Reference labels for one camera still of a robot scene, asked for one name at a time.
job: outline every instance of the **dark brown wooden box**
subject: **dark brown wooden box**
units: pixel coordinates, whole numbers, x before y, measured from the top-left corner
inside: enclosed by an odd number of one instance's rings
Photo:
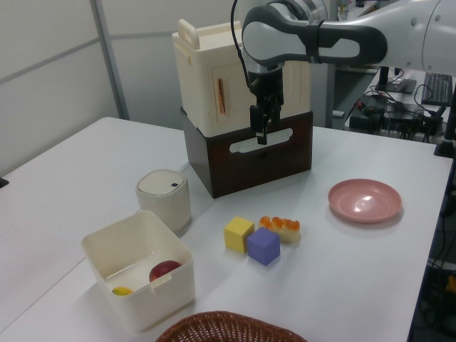
[[[206,138],[181,112],[188,160],[213,198],[311,169],[312,112],[268,127],[269,133],[291,128],[288,141],[247,153],[232,153],[229,146],[255,138],[250,128]]]

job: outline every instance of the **yellow banana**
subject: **yellow banana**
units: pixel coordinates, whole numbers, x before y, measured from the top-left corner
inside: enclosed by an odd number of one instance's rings
[[[128,294],[132,294],[133,290],[125,286],[118,286],[113,289],[113,293],[117,294],[118,296],[127,296]]]

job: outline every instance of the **purple cube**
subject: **purple cube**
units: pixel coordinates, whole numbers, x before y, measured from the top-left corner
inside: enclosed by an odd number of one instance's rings
[[[266,228],[259,228],[247,237],[247,254],[264,266],[280,255],[280,237]]]

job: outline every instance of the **wicker basket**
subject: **wicker basket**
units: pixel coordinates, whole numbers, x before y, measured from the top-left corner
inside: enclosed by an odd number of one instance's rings
[[[156,342],[307,342],[290,330],[226,311],[209,311],[183,318]]]

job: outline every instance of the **small white bin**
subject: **small white bin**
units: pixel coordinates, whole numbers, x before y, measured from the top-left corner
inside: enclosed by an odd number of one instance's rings
[[[82,246],[103,294],[130,330],[146,329],[195,297],[192,253],[153,212],[89,234]],[[181,266],[149,282],[150,270],[166,260]],[[133,293],[117,296],[117,286]]]
[[[190,193],[187,177],[174,170],[156,170],[142,178],[136,186],[141,210],[150,210],[173,232],[190,220]]]

